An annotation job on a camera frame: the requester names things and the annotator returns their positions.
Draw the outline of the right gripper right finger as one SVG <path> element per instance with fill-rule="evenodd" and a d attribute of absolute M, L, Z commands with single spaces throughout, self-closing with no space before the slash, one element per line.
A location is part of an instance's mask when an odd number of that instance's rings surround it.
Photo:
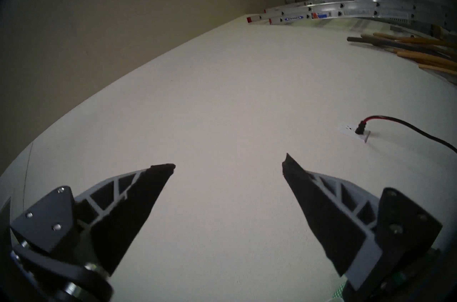
<path fill-rule="evenodd" d="M 354 183 L 306 171 L 289 154 L 283 177 L 345 291 L 393 291 L 425 262 L 442 224 L 393 187 L 380 198 Z"/>

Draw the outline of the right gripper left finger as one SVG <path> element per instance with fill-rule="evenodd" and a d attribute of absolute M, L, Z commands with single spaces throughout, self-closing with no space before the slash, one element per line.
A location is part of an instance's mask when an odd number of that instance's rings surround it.
<path fill-rule="evenodd" d="M 148 219 L 175 164 L 108 178 L 76 197 L 59 186 L 10 223 L 18 243 L 72 265 L 100 264 L 111 276 Z"/>

